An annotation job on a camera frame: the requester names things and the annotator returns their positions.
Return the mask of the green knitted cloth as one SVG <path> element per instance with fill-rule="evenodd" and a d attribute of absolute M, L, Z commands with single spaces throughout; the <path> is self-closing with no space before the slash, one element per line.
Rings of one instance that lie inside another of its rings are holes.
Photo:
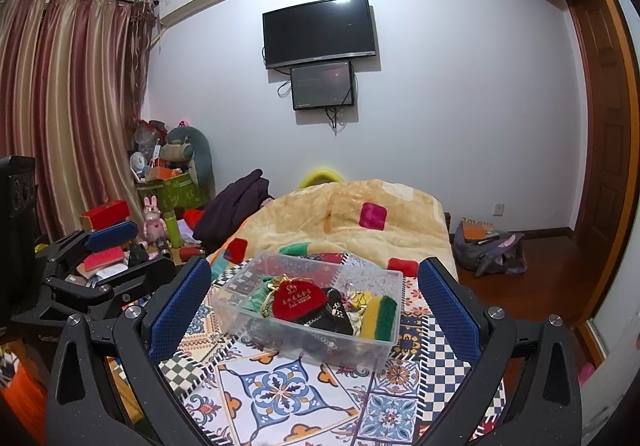
<path fill-rule="evenodd" d="M 262 285 L 256 289 L 243 303 L 245 310 L 259 314 L 262 317 L 272 315 L 273 292 L 277 288 L 277 281 L 272 276 L 262 278 Z"/>

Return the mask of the red velvet drawstring pouch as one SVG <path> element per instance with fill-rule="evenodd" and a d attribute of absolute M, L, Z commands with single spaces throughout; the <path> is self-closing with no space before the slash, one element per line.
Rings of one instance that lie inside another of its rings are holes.
<path fill-rule="evenodd" d="M 308 279 L 285 279 L 273 293 L 272 314 L 282 321 L 297 318 L 323 307 L 328 301 L 324 291 Z"/>

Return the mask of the green yellow sponge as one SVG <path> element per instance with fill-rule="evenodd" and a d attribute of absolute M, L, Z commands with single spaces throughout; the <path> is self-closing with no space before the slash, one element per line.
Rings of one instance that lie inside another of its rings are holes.
<path fill-rule="evenodd" d="M 361 318 L 362 339 L 392 341 L 397 302 L 389 296 L 373 297 Z"/>

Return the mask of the black studded pouch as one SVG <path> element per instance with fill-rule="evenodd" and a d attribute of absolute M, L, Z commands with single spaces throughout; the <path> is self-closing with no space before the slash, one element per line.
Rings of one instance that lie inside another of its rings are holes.
<path fill-rule="evenodd" d="M 326 330 L 330 333 L 352 336 L 354 327 L 342 302 L 341 293 L 334 288 L 324 288 L 328 301 L 323 307 L 296 319 L 296 324 Z"/>

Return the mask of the floral fabric scrunchie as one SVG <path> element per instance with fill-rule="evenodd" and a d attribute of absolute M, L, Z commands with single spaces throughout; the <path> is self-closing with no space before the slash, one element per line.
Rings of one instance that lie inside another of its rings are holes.
<path fill-rule="evenodd" d="M 345 295 L 343 305 L 350 325 L 352 325 L 354 336 L 360 335 L 363 314 L 372 298 L 373 295 L 370 291 L 355 290 L 349 291 Z"/>

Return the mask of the red gift box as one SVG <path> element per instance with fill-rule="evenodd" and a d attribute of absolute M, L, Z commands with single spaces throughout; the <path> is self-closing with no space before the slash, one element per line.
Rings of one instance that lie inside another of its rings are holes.
<path fill-rule="evenodd" d="M 79 216 L 79 221 L 85 231 L 99 231 L 126 221 L 129 214 L 126 200 L 116 199 L 86 211 Z"/>

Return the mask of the pink rabbit toy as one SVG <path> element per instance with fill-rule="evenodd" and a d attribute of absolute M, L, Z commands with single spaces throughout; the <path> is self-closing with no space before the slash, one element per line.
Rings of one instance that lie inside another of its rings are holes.
<path fill-rule="evenodd" d="M 167 237 L 166 223 L 157 206 L 156 196 L 143 199 L 143 237 L 148 244 L 156 247 Z"/>

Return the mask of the green cardboard box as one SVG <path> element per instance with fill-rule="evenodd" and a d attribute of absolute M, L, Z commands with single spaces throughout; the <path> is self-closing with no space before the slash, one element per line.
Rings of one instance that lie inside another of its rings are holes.
<path fill-rule="evenodd" d="M 143 182 L 137 185 L 141 200 L 156 197 L 158 209 L 163 212 L 183 209 L 198 209 L 209 201 L 206 186 L 196 186 L 188 173 L 163 181 Z"/>

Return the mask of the patterned patchwork bedsheet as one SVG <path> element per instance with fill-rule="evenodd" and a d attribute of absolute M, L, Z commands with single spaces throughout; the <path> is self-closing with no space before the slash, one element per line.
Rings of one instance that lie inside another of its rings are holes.
<path fill-rule="evenodd" d="M 222 330 L 218 293 L 259 283 L 250 262 L 212 264 L 214 281 L 160 371 L 213 445 L 411 445 L 471 367 L 454 355 L 416 278 L 402 281 L 399 331 L 371 360 L 325 364 L 268 343 L 255 324 Z"/>

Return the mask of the grey plush toy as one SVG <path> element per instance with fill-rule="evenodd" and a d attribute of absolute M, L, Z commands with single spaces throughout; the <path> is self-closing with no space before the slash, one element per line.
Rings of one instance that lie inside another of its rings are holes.
<path fill-rule="evenodd" d="M 215 193 L 212 152 L 203 132 L 190 125 L 180 125 L 166 135 L 160 147 L 160 159 L 171 165 L 186 166 L 192 182 L 205 187 L 209 195 Z"/>

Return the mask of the dark purple jacket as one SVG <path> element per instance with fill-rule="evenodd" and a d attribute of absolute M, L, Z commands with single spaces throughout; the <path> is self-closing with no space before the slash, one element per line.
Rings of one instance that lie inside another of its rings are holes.
<path fill-rule="evenodd" d="M 195 224 L 193 237 L 208 252 L 216 251 L 268 199 L 271 199 L 269 181 L 262 175 L 262 169 L 255 169 L 229 184 L 208 203 Z"/>

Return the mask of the grey backpack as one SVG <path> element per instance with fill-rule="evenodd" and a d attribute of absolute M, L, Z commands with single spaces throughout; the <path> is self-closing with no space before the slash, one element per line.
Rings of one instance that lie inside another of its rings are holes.
<path fill-rule="evenodd" d="M 475 277 L 527 271 L 522 233 L 501 232 L 491 224 L 463 219 L 454 234 L 454 259 Z"/>

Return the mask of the striped red curtain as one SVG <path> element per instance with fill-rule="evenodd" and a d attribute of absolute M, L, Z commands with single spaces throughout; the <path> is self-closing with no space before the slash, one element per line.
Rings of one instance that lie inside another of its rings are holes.
<path fill-rule="evenodd" d="M 35 158 L 53 240 L 110 200 L 142 220 L 128 153 L 155 23 L 152 0 L 1 0 L 1 153 Z"/>

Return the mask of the clear plastic storage bin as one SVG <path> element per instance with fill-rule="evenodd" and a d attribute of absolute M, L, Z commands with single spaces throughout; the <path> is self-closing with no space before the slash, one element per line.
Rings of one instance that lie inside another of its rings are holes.
<path fill-rule="evenodd" d="M 262 252 L 214 296 L 224 333 L 285 356 L 378 369 L 399 339 L 402 275 L 364 262 Z"/>

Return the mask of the yellow green round object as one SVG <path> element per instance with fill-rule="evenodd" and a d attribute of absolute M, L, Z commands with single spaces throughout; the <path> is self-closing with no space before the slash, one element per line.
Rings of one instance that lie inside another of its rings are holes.
<path fill-rule="evenodd" d="M 300 182 L 299 188 L 307 188 L 326 183 L 340 183 L 344 181 L 344 177 L 329 168 L 318 168 L 308 173 L 303 181 Z"/>

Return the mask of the brown wooden door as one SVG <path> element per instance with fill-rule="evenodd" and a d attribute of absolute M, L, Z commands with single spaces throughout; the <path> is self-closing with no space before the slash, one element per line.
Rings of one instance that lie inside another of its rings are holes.
<path fill-rule="evenodd" d="M 567 0 L 587 86 L 587 158 L 576 244 L 600 274 L 578 325 L 596 315 L 628 243 L 639 191 L 639 70 L 620 0 Z"/>

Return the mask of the beige fleece blanket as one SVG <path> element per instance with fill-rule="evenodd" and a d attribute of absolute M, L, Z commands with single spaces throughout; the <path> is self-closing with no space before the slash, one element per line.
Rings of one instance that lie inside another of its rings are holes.
<path fill-rule="evenodd" d="M 436 257 L 457 275 L 445 211 L 420 189 L 380 179 L 333 182 L 281 196 L 246 219 L 207 257 L 214 269 L 259 255 L 342 253 L 386 269 Z"/>

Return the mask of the white wall socket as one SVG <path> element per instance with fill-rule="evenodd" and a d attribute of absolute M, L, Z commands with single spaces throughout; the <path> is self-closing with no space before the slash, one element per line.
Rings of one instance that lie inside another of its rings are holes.
<path fill-rule="evenodd" d="M 494 217 L 502 217 L 504 212 L 504 204 L 503 203 L 495 203 L 494 209 L 492 209 L 492 215 Z"/>

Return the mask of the small wall monitor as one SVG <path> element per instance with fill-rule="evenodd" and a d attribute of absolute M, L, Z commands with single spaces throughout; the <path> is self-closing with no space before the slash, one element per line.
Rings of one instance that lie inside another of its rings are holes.
<path fill-rule="evenodd" d="M 293 110 L 325 110 L 354 105 L 354 74 L 349 61 L 291 68 Z"/>

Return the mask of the large wall television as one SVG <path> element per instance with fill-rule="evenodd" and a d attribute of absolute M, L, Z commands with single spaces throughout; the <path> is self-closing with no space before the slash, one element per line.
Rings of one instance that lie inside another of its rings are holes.
<path fill-rule="evenodd" d="M 262 14 L 267 68 L 376 54 L 369 0 L 319 0 Z"/>

